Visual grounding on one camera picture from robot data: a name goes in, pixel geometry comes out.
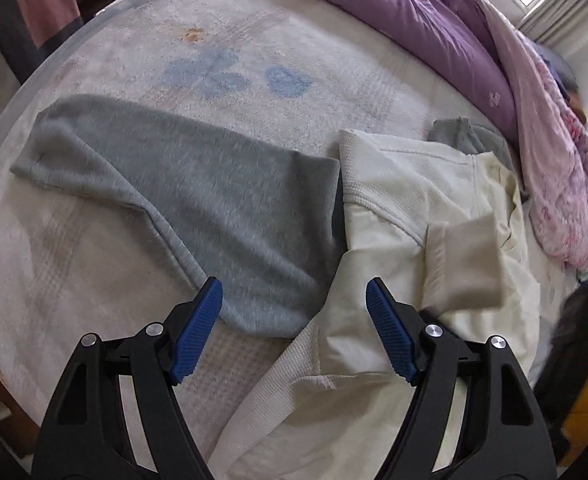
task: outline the pink floral blanket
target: pink floral blanket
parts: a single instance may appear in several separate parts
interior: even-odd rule
[[[588,269],[588,136],[532,44],[488,0],[483,11],[516,102],[530,218],[544,251]]]

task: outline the stain on blanket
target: stain on blanket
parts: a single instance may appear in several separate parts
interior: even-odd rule
[[[169,87],[194,88],[204,98],[223,97],[248,88],[251,81],[236,72],[226,72],[238,62],[238,54],[226,48],[207,47],[195,59],[171,61],[162,75]]]
[[[265,71],[270,91],[278,97],[298,97],[312,86],[312,78],[287,68],[273,65]]]
[[[191,43],[196,43],[203,39],[203,35],[205,31],[200,27],[190,27],[187,29],[187,32],[183,36],[187,41]]]

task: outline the metal screw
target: metal screw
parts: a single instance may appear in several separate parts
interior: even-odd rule
[[[438,325],[428,325],[425,327],[427,335],[432,337],[440,337],[443,335],[443,329]]]
[[[96,343],[96,334],[85,334],[81,338],[81,345],[83,346],[92,346]]]
[[[495,348],[505,348],[507,346],[507,342],[499,335],[495,335],[493,338],[490,339],[490,343]]]
[[[152,323],[145,329],[145,333],[151,336],[161,335],[163,333],[163,325],[160,323]]]

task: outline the blue gripper pad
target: blue gripper pad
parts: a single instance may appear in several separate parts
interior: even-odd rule
[[[170,369],[170,375],[175,382],[180,383],[196,368],[222,305],[223,285],[219,280],[213,280],[176,340],[174,362]]]
[[[411,383],[418,370],[414,365],[414,342],[398,319],[388,298],[374,280],[365,290],[365,305],[374,322],[394,371]]]

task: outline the purple comforter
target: purple comforter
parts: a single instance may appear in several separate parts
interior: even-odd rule
[[[471,0],[328,0],[432,67],[517,142],[514,97]]]

